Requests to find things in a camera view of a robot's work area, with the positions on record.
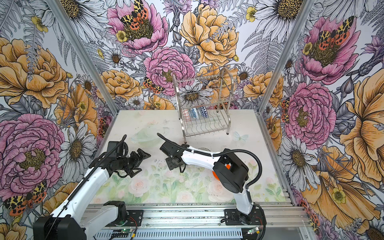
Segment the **left aluminium corner post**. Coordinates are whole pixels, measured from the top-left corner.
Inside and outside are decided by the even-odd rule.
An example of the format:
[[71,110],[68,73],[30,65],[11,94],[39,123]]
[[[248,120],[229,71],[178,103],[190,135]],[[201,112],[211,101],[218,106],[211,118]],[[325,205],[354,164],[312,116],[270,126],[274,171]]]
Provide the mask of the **left aluminium corner post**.
[[72,46],[79,54],[82,63],[85,65],[85,68],[88,71],[88,74],[92,77],[95,82],[98,90],[100,91],[102,97],[104,98],[106,104],[110,108],[112,115],[116,117],[119,113],[119,109],[115,104],[113,98],[111,97],[106,85],[104,84],[99,72],[97,71],[95,65],[91,61],[90,55],[88,54],[84,44],[82,43],[81,38],[79,37],[75,27],[71,23],[70,18],[65,12],[64,7],[60,1],[48,1],[49,8],[53,12],[54,16],[57,18],[58,23],[62,27],[63,31],[69,37],[69,41]]

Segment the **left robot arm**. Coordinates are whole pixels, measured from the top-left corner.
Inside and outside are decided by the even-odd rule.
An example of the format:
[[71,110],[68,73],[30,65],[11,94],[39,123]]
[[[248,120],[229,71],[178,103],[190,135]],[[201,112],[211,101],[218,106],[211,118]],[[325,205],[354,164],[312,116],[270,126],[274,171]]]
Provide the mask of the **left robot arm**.
[[121,178],[133,178],[140,164],[151,155],[142,149],[129,152],[124,140],[111,141],[107,151],[95,158],[85,176],[69,196],[47,217],[40,217],[33,225],[36,240],[91,240],[109,224],[124,225],[133,222],[122,201],[108,201],[87,220],[83,215],[90,202],[113,175],[124,171]]

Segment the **orange plastic bowl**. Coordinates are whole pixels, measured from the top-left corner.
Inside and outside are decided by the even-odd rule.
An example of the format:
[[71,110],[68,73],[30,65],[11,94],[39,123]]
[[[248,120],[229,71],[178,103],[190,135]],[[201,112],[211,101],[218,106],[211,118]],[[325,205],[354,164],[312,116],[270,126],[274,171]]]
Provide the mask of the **orange plastic bowl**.
[[224,181],[229,178],[231,164],[218,163],[213,168],[213,175],[219,181]]

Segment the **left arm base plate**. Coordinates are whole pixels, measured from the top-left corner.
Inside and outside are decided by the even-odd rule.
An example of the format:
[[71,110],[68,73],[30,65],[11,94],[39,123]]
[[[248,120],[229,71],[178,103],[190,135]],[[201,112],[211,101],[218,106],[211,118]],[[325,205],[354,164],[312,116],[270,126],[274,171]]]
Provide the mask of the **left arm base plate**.
[[143,210],[127,210],[126,213],[119,214],[107,227],[139,227],[142,225],[143,214]]

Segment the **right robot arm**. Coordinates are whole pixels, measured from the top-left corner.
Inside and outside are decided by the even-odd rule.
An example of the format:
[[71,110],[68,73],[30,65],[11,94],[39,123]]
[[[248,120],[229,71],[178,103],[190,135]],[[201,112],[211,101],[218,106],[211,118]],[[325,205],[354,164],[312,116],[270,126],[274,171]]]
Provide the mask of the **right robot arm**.
[[248,225],[251,223],[251,212],[254,207],[250,192],[246,189],[249,179],[248,167],[230,150],[221,153],[198,150],[188,145],[178,145],[164,142],[160,150],[167,156],[166,162],[170,170],[193,165],[213,171],[221,185],[234,194],[236,201],[236,215],[233,221]]

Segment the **aluminium front rail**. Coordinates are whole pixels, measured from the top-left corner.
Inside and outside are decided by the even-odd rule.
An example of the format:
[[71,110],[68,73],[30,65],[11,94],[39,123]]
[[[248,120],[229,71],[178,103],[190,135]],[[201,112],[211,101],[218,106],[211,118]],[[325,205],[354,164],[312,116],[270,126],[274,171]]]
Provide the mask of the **aluminium front rail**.
[[[89,205],[83,220],[103,205]],[[315,233],[302,207],[287,204],[262,204],[266,218],[262,226],[227,226],[221,223],[230,204],[215,205],[128,205],[127,210],[143,210],[139,227],[104,227],[92,240],[314,240]],[[259,227],[260,233],[247,231]]]

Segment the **green circuit board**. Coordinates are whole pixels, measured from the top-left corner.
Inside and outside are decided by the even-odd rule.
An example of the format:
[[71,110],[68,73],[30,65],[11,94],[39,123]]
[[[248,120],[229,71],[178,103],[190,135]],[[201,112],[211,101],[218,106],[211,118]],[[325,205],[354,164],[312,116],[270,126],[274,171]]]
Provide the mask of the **green circuit board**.
[[260,228],[259,227],[254,227],[250,230],[247,231],[248,235],[253,235],[253,234],[259,234],[260,233]]

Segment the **silver wire dish rack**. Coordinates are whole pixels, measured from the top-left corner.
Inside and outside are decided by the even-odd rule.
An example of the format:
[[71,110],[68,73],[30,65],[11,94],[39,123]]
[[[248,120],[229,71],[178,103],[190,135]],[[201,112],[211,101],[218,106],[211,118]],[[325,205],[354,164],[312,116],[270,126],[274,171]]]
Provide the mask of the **silver wire dish rack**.
[[[236,77],[226,67],[208,71],[194,78],[178,79],[171,74],[175,91],[176,108],[182,127],[183,143],[187,138],[224,131],[230,134],[232,120],[231,102],[235,92]],[[205,106],[209,117],[204,119],[199,107]],[[186,122],[182,110],[196,108],[199,119]]]

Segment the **right aluminium corner post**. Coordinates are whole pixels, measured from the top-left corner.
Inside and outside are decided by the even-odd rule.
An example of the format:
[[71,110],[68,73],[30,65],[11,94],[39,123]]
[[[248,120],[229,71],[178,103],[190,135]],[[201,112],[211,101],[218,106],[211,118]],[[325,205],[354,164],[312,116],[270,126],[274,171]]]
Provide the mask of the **right aluminium corner post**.
[[266,105],[272,96],[273,90],[278,84],[279,78],[281,76],[285,63],[289,58],[290,52],[293,49],[302,29],[305,27],[306,21],[310,15],[311,9],[314,4],[315,0],[307,0],[303,2],[302,7],[298,13],[297,19],[293,25],[293,29],[287,37],[286,44],[283,48],[282,53],[280,54],[280,58],[273,71],[270,83],[267,86],[266,92],[264,93],[262,100],[258,106],[257,114],[261,115],[264,109],[266,108]]

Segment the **dark blue patterned bowl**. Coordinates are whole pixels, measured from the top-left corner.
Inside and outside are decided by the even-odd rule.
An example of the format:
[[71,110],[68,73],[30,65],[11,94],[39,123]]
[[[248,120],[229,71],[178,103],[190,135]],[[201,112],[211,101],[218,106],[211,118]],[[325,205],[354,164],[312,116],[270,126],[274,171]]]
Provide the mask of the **dark blue patterned bowl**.
[[182,110],[182,114],[183,114],[186,122],[191,121],[191,117],[190,117],[189,111],[187,109]]

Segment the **aluminium corner post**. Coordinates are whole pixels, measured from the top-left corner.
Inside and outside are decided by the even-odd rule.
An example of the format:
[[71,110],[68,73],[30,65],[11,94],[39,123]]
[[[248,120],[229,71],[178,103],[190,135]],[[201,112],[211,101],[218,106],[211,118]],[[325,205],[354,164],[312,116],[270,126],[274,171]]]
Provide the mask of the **aluminium corner post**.
[[69,41],[72,46],[79,54],[82,63],[85,65],[85,68],[88,71],[88,74],[92,77],[95,82],[98,90],[100,91],[102,97],[104,98],[106,104],[110,108],[112,115],[116,117],[119,113],[119,109],[115,104],[113,98],[111,97],[106,85],[104,84],[99,72],[97,71],[95,65],[91,61],[90,55],[88,54],[84,44],[82,43],[81,38],[79,37],[75,27],[71,23],[70,18],[65,12],[64,7],[60,1],[48,1],[49,8],[53,12],[54,16],[57,18],[58,23],[62,27],[63,31],[69,37]]
[[311,9],[314,4],[315,0],[307,0],[303,2],[302,7],[298,13],[297,19],[293,25],[293,29],[287,37],[286,44],[283,48],[282,53],[280,54],[280,58],[273,71],[270,83],[267,86],[266,92],[264,93],[262,100],[258,106],[257,114],[261,115],[264,109],[266,108],[266,105],[272,96],[273,90],[278,84],[279,78],[281,76],[285,63],[289,58],[290,52],[293,49],[302,29],[305,27],[306,21],[310,15]]

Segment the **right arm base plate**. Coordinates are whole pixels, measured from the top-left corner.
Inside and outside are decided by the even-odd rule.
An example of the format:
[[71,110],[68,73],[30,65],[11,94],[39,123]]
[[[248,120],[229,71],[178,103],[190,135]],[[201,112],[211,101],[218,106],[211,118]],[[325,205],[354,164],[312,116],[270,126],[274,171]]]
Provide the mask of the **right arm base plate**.
[[225,209],[224,214],[221,223],[224,223],[227,226],[262,226],[267,223],[265,215],[263,215],[261,209],[253,208],[248,215],[241,213],[237,209]]

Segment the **blue floral bowl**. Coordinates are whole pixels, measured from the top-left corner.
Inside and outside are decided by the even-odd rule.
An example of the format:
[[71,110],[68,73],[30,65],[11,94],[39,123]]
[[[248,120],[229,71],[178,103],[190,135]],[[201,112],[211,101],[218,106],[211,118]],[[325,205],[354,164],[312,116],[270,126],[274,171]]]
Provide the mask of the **blue floral bowl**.
[[198,114],[196,108],[191,108],[190,109],[190,116],[194,120],[198,120],[199,119],[199,114]]

